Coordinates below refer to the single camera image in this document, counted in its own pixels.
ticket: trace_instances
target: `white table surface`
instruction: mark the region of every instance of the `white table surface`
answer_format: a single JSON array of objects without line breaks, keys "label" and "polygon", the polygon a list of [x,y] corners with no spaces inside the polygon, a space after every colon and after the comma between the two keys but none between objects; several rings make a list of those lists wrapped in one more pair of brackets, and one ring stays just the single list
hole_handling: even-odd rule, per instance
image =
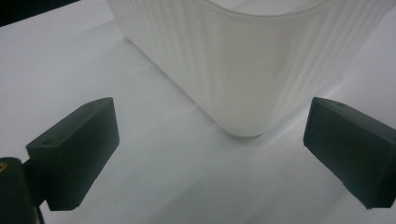
[{"label": "white table surface", "polygon": [[[396,10],[321,95],[396,128]],[[302,138],[308,105],[258,138],[219,128],[120,32],[104,0],[0,28],[0,157],[89,101],[114,98],[120,146],[81,206],[47,223],[395,223],[366,210]]]}]

